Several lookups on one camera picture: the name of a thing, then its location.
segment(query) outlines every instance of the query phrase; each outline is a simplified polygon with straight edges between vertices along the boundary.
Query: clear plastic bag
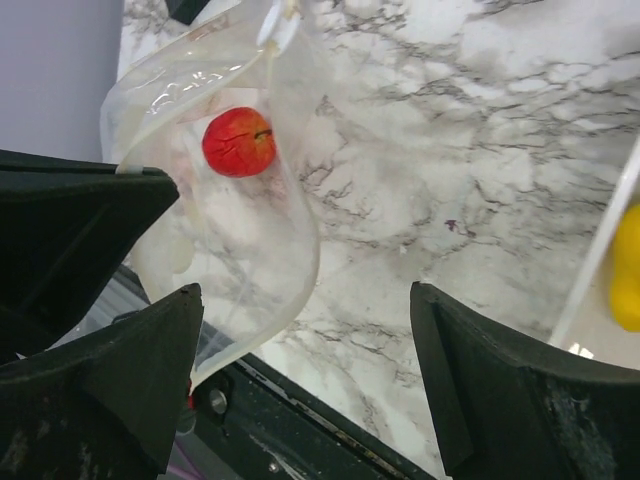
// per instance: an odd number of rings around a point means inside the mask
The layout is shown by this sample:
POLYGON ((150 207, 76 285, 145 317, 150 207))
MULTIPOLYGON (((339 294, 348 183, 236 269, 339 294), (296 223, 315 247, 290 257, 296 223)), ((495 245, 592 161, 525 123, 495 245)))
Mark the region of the clear plastic bag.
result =
POLYGON ((298 1, 243 0, 135 65, 102 107, 105 160, 178 185, 131 258, 151 301, 202 287, 193 388, 293 321, 315 285, 317 226, 292 170, 326 82, 311 20, 298 1))

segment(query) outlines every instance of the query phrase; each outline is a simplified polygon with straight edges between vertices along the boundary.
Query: apple stem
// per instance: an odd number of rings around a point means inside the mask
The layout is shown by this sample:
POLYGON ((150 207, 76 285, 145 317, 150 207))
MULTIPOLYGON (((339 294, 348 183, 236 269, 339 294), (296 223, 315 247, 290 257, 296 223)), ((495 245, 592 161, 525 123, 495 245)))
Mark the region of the apple stem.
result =
POLYGON ((273 131, 271 129, 268 130, 262 130, 261 132, 256 133, 253 138, 255 140, 259 139, 262 135, 271 135, 273 133, 273 131))

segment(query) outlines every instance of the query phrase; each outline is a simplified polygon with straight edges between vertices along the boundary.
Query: black machine part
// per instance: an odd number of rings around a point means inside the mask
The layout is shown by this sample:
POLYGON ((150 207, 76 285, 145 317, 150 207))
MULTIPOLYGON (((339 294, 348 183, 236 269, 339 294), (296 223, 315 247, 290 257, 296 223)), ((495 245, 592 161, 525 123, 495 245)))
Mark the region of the black machine part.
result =
POLYGON ((114 165, 0 151, 0 478, 165 471, 202 322, 199 286, 45 349, 177 198, 159 170, 115 175, 114 165))
POLYGON ((411 325, 455 480, 640 478, 640 372, 551 347, 414 284, 411 325))
POLYGON ((167 4, 171 18, 184 25, 191 25, 209 1, 210 0, 165 0, 165 3, 167 4))

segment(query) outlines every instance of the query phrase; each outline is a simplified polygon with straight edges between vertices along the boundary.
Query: red apple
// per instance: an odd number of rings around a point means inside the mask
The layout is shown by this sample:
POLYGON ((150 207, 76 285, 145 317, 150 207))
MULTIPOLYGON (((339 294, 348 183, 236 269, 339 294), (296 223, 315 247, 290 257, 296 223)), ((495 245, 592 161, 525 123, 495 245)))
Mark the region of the red apple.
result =
POLYGON ((209 166, 227 177, 248 177, 267 169, 276 156, 271 126, 249 107, 227 110, 214 118, 202 138, 209 166))

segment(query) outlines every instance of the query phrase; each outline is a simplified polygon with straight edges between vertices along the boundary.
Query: white clip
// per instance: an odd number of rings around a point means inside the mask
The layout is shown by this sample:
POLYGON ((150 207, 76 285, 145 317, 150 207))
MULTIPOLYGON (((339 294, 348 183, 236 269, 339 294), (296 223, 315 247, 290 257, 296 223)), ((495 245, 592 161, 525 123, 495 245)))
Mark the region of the white clip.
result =
POLYGON ((277 47, 275 56, 281 55, 291 43, 301 21, 298 0, 273 0, 258 33, 258 46, 263 47, 271 41, 277 47))

